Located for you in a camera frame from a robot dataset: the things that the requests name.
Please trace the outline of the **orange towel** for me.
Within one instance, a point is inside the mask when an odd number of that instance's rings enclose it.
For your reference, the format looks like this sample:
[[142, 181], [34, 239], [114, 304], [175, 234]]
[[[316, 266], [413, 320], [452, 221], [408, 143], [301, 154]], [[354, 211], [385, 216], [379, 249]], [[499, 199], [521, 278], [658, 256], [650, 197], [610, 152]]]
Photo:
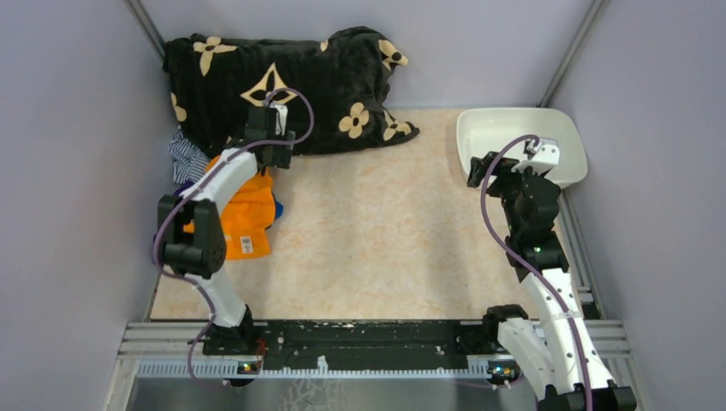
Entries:
[[271, 253], [267, 231], [275, 223], [273, 186], [271, 174], [259, 172], [237, 189], [225, 207], [217, 203], [227, 261], [260, 259]]

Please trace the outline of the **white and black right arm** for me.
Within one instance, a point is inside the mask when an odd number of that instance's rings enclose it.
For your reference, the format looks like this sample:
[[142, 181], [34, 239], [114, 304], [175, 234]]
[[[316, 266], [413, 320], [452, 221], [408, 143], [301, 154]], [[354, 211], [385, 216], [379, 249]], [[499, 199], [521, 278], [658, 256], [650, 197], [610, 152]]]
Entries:
[[616, 381], [593, 343], [554, 231], [562, 190], [547, 176], [559, 159], [556, 141], [526, 134], [471, 161], [467, 184], [481, 190], [485, 227], [539, 313], [536, 326], [518, 305], [490, 307], [482, 341], [514, 357], [538, 410], [635, 410], [634, 390]]

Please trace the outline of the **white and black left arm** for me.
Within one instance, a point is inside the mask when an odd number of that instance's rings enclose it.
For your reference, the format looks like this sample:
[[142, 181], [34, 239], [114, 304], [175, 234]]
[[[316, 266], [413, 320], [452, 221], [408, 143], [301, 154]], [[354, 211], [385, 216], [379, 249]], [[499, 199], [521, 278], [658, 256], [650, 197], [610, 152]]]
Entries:
[[253, 107], [242, 137], [229, 143], [211, 169], [192, 187], [158, 202], [154, 264], [164, 275], [200, 291], [211, 310], [203, 335], [213, 348], [246, 354], [257, 342], [250, 309], [226, 271], [221, 216], [236, 192], [261, 170], [289, 167], [295, 132], [288, 130], [287, 117], [283, 104]]

